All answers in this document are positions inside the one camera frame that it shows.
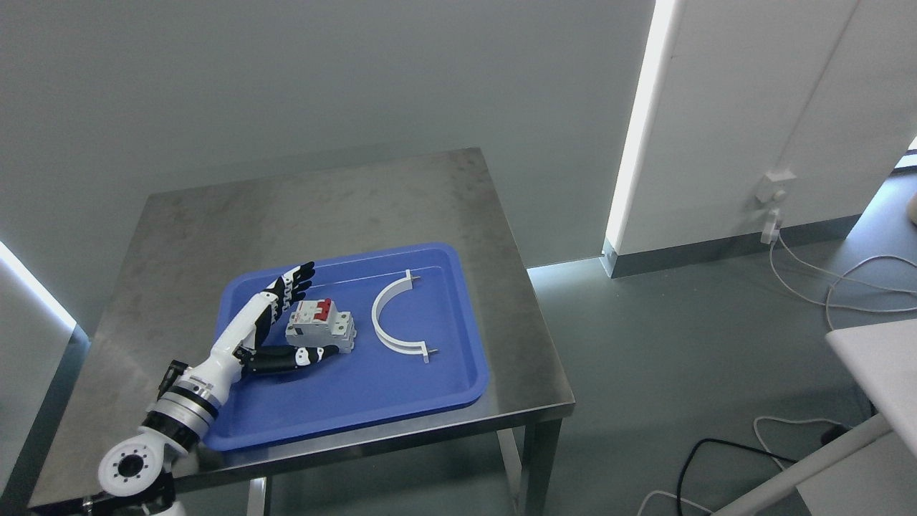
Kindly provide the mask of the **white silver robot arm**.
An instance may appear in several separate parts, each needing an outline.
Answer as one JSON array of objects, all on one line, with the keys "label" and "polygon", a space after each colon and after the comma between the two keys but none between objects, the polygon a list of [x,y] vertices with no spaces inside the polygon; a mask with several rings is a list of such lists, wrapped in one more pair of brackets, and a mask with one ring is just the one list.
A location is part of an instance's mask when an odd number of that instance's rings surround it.
[{"label": "white silver robot arm", "polygon": [[211,384],[191,376],[189,365],[174,360],[138,435],[102,458],[97,470],[102,492],[83,497],[80,512],[112,515],[131,509],[140,515],[186,515],[175,493],[173,462],[193,451],[215,422],[221,402],[211,390]]}]

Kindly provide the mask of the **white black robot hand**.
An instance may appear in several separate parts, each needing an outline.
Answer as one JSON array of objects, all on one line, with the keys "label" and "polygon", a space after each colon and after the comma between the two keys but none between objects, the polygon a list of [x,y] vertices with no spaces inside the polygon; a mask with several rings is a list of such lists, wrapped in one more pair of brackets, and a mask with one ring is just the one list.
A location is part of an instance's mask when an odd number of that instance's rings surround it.
[{"label": "white black robot hand", "polygon": [[298,371],[328,357],[350,353],[354,346],[348,342],[323,346],[265,346],[273,324],[284,311],[294,302],[305,299],[314,275],[314,262],[305,262],[279,275],[264,290],[250,297],[216,339],[207,359],[200,365],[188,367],[181,381],[189,382],[193,390],[207,390],[219,404],[224,404],[232,384],[245,375]]}]

